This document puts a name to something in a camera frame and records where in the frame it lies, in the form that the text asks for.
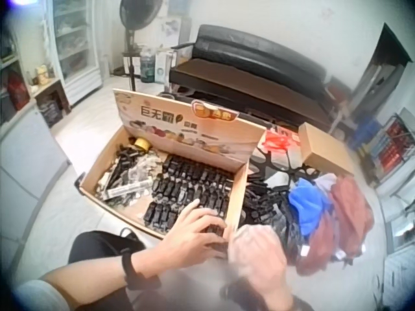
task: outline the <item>hand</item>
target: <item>hand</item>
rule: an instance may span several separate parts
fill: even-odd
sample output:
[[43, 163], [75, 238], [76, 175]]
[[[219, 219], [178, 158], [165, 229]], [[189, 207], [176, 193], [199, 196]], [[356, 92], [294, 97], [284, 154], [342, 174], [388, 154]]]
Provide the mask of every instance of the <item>hand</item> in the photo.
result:
[[285, 311], [292, 307], [293, 299], [285, 279], [287, 259], [278, 235], [270, 226], [240, 228], [231, 237], [229, 259], [263, 296], [270, 310]]
[[213, 209], [196, 209], [199, 203], [197, 199], [184, 208], [173, 228], [156, 247], [159, 255], [165, 258], [168, 269], [200, 264], [211, 257], [223, 257], [221, 252], [209, 245], [225, 243], [225, 239], [215, 233], [202, 231], [209, 225], [225, 229], [225, 221], [217, 217], [218, 213]]

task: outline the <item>black leather sofa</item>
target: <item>black leather sofa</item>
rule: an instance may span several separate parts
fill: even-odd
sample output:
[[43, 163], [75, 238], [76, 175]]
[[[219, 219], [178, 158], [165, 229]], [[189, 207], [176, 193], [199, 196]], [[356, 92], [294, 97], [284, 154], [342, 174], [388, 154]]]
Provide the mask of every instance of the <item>black leather sofa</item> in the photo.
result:
[[213, 25], [200, 26], [195, 43], [173, 49], [189, 47], [190, 59], [171, 68], [170, 83], [294, 127], [303, 122], [330, 127], [333, 103], [325, 92], [321, 65], [275, 42]]

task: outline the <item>black strap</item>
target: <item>black strap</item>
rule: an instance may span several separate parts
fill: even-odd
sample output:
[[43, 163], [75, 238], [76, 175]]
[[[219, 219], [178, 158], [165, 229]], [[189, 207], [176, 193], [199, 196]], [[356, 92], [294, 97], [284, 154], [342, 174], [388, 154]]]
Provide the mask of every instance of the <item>black strap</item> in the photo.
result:
[[125, 273], [125, 281], [129, 290], [155, 290], [161, 286], [157, 276], [146, 279], [142, 273], [136, 273], [131, 261], [131, 249], [121, 251], [121, 263]]

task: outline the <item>glass door refrigerator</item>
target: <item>glass door refrigerator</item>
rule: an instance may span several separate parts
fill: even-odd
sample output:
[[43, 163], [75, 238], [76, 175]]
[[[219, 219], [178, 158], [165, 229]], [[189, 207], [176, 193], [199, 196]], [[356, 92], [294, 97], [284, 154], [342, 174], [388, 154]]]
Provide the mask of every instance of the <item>glass door refrigerator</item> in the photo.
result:
[[95, 43], [95, 0], [48, 0], [51, 50], [70, 105], [102, 85]]

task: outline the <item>black pants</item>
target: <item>black pants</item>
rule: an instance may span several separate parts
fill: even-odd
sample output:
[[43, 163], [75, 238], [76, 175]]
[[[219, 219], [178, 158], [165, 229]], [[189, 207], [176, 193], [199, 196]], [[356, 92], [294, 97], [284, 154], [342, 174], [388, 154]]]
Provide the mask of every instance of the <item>black pants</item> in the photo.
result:
[[[134, 241], [129, 238], [113, 235], [103, 231], [91, 231], [81, 233], [73, 242], [69, 263], [98, 259], [105, 257], [119, 256], [123, 249], [129, 248], [132, 252], [145, 249], [141, 241]], [[79, 310], [92, 311], [132, 311], [132, 305], [127, 297], [125, 288], [120, 288], [114, 293], [88, 305], [82, 306]]]

